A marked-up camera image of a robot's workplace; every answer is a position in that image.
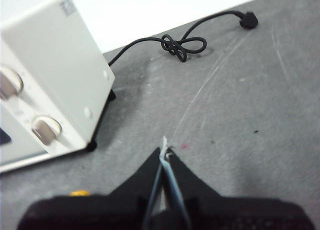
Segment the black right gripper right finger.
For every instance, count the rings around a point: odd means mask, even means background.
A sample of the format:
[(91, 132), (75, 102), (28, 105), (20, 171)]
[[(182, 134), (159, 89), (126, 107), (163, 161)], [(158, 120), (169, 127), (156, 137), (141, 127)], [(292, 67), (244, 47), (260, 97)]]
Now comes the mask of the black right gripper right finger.
[(174, 153), (168, 153), (194, 230), (313, 230), (297, 204), (276, 198), (223, 196), (197, 177)]

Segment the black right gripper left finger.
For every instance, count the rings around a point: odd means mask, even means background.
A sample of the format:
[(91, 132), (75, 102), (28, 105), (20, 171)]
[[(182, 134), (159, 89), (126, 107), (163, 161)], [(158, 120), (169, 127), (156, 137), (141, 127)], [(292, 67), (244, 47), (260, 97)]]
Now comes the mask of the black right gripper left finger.
[(19, 230), (140, 229), (159, 168), (156, 148), (127, 180), (109, 194), (58, 195), (31, 204)]

